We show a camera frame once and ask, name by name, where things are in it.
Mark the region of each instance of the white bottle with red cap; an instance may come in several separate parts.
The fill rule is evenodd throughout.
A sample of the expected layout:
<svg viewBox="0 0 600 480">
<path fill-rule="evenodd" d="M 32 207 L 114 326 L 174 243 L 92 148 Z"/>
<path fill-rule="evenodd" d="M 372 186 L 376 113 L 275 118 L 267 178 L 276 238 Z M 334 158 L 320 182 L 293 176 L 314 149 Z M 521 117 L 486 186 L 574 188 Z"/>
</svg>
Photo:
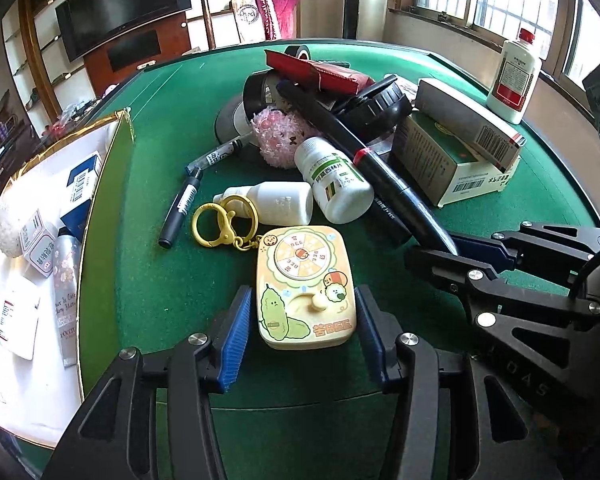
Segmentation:
<svg viewBox="0 0 600 480">
<path fill-rule="evenodd" d="M 535 36 L 520 29 L 518 39 L 507 40 L 487 97 L 487 108 L 505 121 L 520 124 L 538 82 L 542 60 L 533 46 Z"/>
</svg>

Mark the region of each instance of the flat screen tv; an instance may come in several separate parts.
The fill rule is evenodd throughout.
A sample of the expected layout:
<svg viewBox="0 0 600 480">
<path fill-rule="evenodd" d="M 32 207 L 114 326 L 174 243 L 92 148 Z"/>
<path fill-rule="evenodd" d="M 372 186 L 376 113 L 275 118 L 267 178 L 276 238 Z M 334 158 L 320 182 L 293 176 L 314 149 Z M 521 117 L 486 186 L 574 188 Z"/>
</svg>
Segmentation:
<svg viewBox="0 0 600 480">
<path fill-rule="evenodd" d="M 56 7 L 70 61 L 133 28 L 181 10 L 191 0 L 66 0 Z"/>
</svg>

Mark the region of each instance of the window sill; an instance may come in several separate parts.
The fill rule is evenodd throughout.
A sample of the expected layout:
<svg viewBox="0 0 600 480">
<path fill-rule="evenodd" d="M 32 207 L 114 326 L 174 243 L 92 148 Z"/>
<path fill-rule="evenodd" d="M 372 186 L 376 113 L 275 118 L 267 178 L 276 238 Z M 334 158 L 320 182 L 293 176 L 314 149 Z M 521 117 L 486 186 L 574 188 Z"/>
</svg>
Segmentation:
<svg viewBox="0 0 600 480">
<path fill-rule="evenodd" d="M 485 40 L 483 37 L 476 34 L 476 32 L 471 28 L 458 27 L 457 25 L 453 25 L 452 23 L 439 22 L 438 20 L 433 20 L 431 18 L 428 18 L 427 16 L 421 16 L 420 14 L 416 14 L 414 12 L 408 12 L 406 10 L 400 10 L 400 9 L 388 9 L 388 10 L 389 10 L 389 12 L 392 12 L 394 14 L 403 14 L 405 16 L 409 16 L 410 18 L 413 18 L 416 20 L 422 20 L 423 22 L 431 23 L 432 25 L 437 25 L 438 27 L 446 28 L 448 30 L 455 32 L 456 34 L 461 34 L 462 36 L 468 38 L 469 40 L 475 41 L 476 43 L 480 43 L 481 45 L 486 46 L 486 47 L 490 48 L 491 50 L 494 50 L 498 53 L 502 52 L 501 46 L 499 46 L 496 43 L 493 43 L 493 41 Z M 589 110 L 587 110 L 587 108 L 584 107 L 563 86 L 559 85 L 553 77 L 551 77 L 546 72 L 540 71 L 539 78 L 544 83 L 549 85 L 553 90 L 558 92 L 558 94 L 560 94 L 561 97 L 563 97 L 566 101 L 568 101 L 571 106 L 576 108 L 576 110 L 579 111 L 579 113 L 587 121 L 589 121 L 589 123 L 591 123 L 593 126 L 595 126 L 595 124 L 596 124 L 595 119 L 593 118 L 593 115 L 591 115 L 591 112 L 589 112 Z"/>
</svg>

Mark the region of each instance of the cartoon bitter melon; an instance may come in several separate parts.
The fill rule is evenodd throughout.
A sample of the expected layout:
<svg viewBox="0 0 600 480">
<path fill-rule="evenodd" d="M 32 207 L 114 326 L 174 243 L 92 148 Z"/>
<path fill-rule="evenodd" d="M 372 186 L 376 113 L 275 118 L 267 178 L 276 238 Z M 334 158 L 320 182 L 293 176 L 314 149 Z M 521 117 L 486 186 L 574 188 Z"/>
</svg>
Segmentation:
<svg viewBox="0 0 600 480">
<path fill-rule="evenodd" d="M 260 300 L 262 311 L 262 326 L 276 341 L 289 339 L 302 339 L 311 331 L 304 321 L 288 317 L 285 312 L 285 303 L 280 295 L 269 285 L 266 286 Z"/>
</svg>

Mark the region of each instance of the red bottle cap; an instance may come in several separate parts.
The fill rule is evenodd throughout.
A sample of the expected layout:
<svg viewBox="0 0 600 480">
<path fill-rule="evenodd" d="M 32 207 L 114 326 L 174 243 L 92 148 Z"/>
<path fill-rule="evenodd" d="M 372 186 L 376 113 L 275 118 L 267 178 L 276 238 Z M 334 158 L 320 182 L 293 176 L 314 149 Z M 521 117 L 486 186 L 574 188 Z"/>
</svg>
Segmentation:
<svg viewBox="0 0 600 480">
<path fill-rule="evenodd" d="M 520 34 L 518 37 L 527 43 L 533 43 L 534 39 L 536 38 L 530 31 L 526 30 L 526 28 L 520 29 Z"/>
</svg>

